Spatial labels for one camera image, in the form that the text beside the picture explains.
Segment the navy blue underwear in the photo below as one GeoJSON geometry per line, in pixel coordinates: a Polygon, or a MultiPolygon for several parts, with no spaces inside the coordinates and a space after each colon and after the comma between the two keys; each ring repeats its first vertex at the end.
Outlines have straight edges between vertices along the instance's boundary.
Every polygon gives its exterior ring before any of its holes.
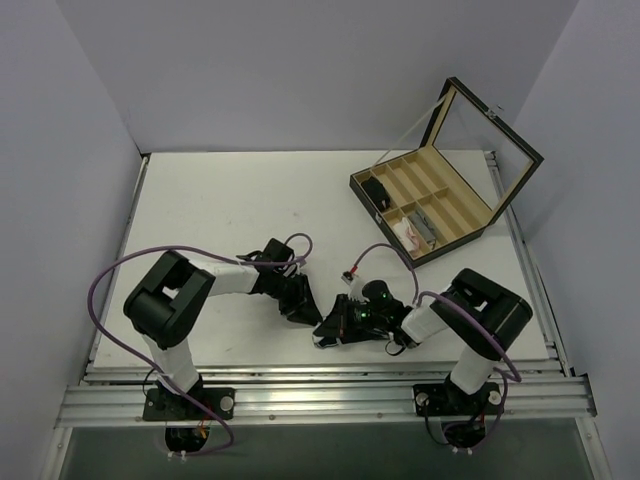
{"type": "Polygon", "coordinates": [[[335,337],[313,335],[312,340],[314,346],[319,349],[334,348],[340,345],[339,340],[335,337]]]}

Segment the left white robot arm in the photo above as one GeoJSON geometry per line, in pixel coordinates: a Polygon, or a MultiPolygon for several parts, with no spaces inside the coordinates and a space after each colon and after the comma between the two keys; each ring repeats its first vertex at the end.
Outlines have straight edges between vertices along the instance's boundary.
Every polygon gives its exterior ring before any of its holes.
{"type": "Polygon", "coordinates": [[[143,418],[204,419],[207,407],[224,419],[221,396],[204,387],[188,337],[208,298],[226,294],[267,295],[288,321],[315,326],[322,320],[310,283],[293,262],[294,251],[272,238],[262,250],[235,262],[200,267],[186,256],[163,253],[127,297],[123,312],[142,336],[157,370],[157,387],[143,418]]]}

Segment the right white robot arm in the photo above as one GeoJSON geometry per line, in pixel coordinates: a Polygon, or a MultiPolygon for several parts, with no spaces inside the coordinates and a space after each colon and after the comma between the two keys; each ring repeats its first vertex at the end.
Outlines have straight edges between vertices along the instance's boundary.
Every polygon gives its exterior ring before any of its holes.
{"type": "Polygon", "coordinates": [[[343,276],[350,292],[334,306],[313,332],[319,348],[366,341],[386,341],[398,356],[450,330],[464,348],[444,388],[444,400],[455,412],[469,411],[491,373],[521,382],[507,354],[533,316],[527,301],[484,275],[465,268],[440,292],[422,291],[416,301],[397,299],[383,280],[343,276]]]}

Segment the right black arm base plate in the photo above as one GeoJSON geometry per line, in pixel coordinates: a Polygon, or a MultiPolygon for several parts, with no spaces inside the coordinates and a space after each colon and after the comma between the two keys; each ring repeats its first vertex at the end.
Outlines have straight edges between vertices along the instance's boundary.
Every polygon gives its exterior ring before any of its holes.
{"type": "Polygon", "coordinates": [[[496,415],[502,401],[500,388],[493,382],[471,395],[449,383],[415,384],[412,391],[416,414],[429,418],[496,415]]]}

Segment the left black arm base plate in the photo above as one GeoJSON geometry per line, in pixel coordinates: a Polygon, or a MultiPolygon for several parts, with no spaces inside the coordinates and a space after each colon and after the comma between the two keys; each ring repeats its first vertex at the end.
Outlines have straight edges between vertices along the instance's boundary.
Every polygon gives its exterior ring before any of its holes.
{"type": "MultiPolygon", "coordinates": [[[[223,420],[233,418],[235,390],[231,388],[196,388],[190,393],[200,404],[223,420]]],[[[145,394],[142,419],[147,422],[177,422],[209,420],[212,416],[183,396],[169,392],[162,386],[145,394]]]]}

